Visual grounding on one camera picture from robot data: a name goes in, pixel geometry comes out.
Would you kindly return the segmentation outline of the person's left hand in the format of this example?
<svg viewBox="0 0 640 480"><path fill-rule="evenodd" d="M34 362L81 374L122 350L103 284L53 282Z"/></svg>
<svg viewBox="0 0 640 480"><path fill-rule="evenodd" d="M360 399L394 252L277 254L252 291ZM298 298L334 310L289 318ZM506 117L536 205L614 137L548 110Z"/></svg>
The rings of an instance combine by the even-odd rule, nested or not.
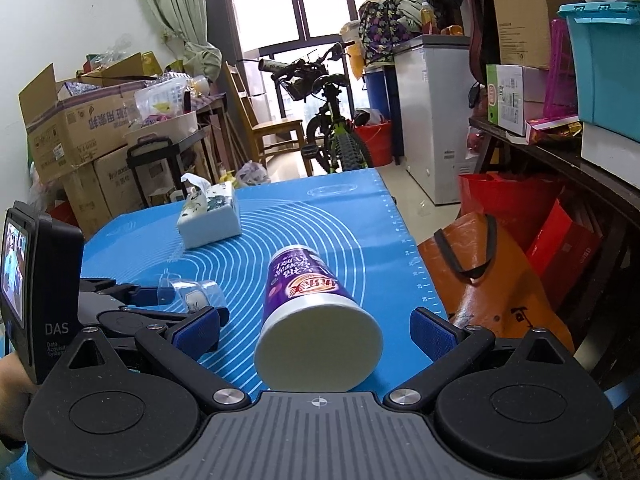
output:
<svg viewBox="0 0 640 480"><path fill-rule="evenodd" d="M1 435L24 442L24 416L38 387L30 380L14 352L1 359L0 380Z"/></svg>

